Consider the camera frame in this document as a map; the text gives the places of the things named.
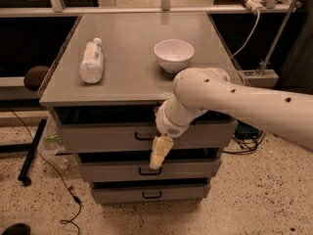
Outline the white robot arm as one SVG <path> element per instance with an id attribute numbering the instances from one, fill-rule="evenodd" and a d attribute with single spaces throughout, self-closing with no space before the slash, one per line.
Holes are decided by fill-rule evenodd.
<path id="1" fill-rule="evenodd" d="M 313 96 L 233 83 L 217 68 L 188 68 L 175 76 L 173 94 L 156 112 L 150 168 L 162 166 L 190 123 L 214 111 L 313 150 Z"/>

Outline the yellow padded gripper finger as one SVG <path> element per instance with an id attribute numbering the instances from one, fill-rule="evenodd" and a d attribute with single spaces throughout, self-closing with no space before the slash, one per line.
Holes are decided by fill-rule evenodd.
<path id="1" fill-rule="evenodd" d="M 150 157 L 150 168 L 159 169 L 173 145 L 174 141 L 171 137 L 156 136 L 153 142 L 153 150 Z"/>

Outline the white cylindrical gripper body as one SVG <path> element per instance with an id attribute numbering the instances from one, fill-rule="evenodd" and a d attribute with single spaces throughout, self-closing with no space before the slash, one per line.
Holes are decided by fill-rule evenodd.
<path id="1" fill-rule="evenodd" d="M 156 112 L 156 129 L 162 136 L 177 138 L 189 125 L 189 112 L 177 99 L 164 101 Z"/>

